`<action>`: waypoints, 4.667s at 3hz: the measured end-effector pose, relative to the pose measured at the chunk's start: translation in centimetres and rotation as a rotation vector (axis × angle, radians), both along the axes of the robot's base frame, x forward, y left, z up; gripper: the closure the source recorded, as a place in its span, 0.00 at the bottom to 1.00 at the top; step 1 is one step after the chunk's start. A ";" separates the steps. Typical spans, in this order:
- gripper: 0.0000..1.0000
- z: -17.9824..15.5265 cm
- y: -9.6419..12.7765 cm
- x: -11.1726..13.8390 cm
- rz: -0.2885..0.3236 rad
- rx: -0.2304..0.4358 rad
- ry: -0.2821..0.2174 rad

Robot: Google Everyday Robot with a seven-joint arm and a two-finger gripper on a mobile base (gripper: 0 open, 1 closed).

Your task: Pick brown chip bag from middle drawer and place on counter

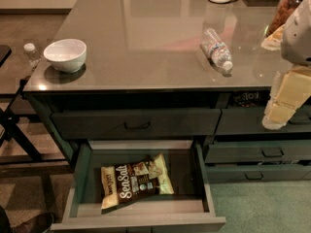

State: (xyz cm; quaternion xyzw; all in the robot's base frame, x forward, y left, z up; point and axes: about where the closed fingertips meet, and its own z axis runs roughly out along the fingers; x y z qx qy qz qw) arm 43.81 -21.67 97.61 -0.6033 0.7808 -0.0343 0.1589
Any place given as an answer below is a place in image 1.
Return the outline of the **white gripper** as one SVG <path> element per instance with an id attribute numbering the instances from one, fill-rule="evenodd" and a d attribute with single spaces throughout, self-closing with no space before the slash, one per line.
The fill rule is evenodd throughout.
<path id="1" fill-rule="evenodd" d="M 269 130 L 281 129 L 310 96 L 311 68 L 296 65 L 283 76 L 273 101 L 267 103 L 262 126 Z"/>

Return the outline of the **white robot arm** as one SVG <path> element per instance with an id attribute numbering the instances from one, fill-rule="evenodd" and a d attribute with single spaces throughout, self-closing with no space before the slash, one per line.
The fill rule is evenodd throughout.
<path id="1" fill-rule="evenodd" d="M 276 73 L 262 119 L 264 128 L 279 130 L 311 97 L 311 0 L 303 0 L 261 46 L 279 50 L 293 65 L 286 73 Z"/>

